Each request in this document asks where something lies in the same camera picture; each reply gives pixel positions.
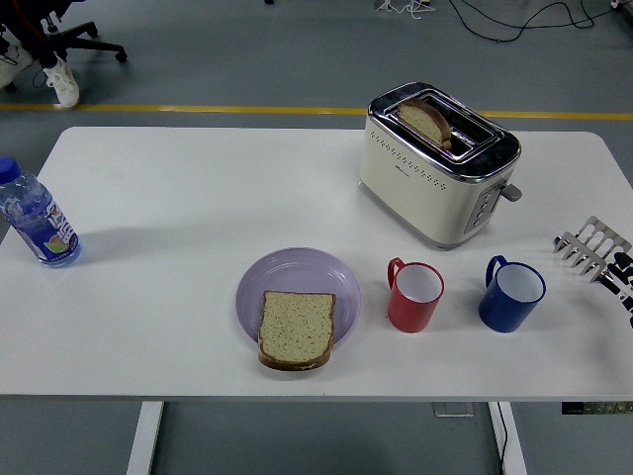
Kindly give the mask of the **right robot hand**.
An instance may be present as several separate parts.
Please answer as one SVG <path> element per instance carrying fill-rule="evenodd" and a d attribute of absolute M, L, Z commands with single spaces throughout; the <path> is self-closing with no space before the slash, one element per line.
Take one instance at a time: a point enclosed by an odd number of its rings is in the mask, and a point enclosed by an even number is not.
<path fill-rule="evenodd" d="M 632 257 L 617 251 L 603 258 L 604 267 L 597 274 L 596 281 L 615 295 L 629 314 L 632 323 Z"/>

